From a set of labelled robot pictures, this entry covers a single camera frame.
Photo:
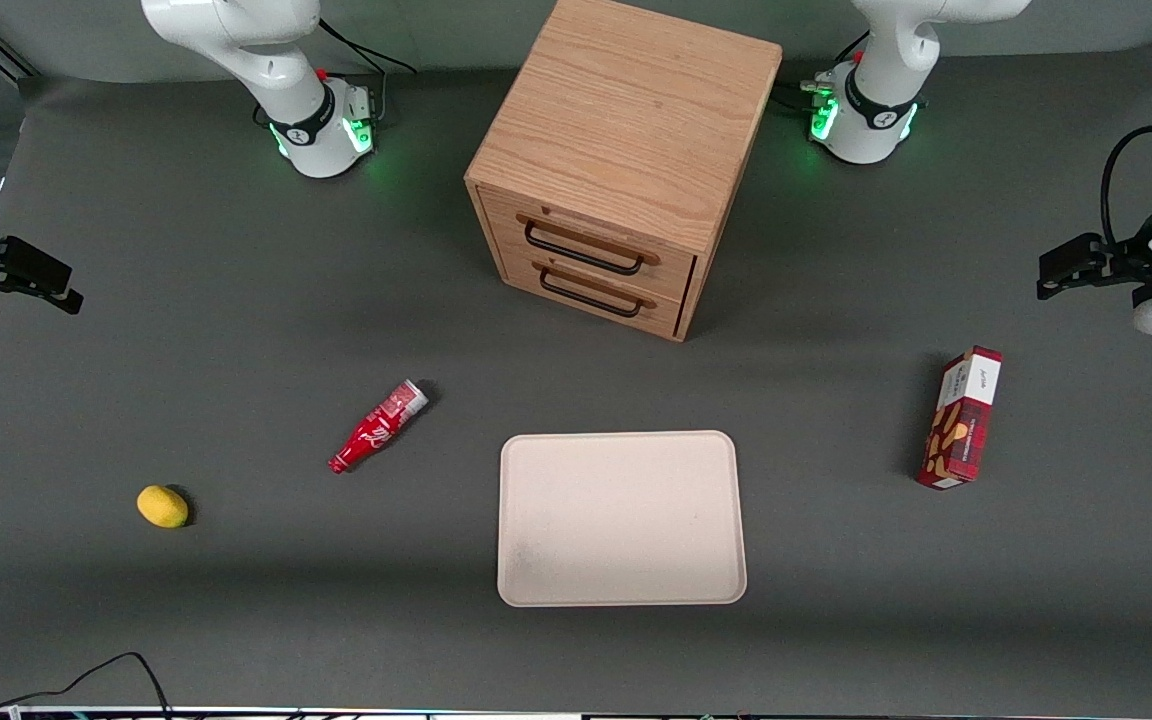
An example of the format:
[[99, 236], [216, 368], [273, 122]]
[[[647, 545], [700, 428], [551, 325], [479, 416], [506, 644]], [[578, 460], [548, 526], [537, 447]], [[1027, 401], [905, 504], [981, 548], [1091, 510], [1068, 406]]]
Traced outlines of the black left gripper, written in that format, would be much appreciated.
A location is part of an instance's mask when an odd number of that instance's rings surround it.
[[[1149, 242], [1152, 241], [1152, 214], [1143, 220], [1134, 237], [1111, 241], [1111, 210], [1107, 199], [1100, 202], [1100, 210], [1102, 236], [1083, 233], [1039, 255], [1037, 300], [1053, 300], [1061, 291], [1106, 285], [1106, 270], [1111, 270], [1111, 285], [1140, 285], [1134, 290], [1134, 304], [1152, 300], [1152, 250], [1149, 249]], [[1105, 241], [1111, 247], [1111, 264]]]

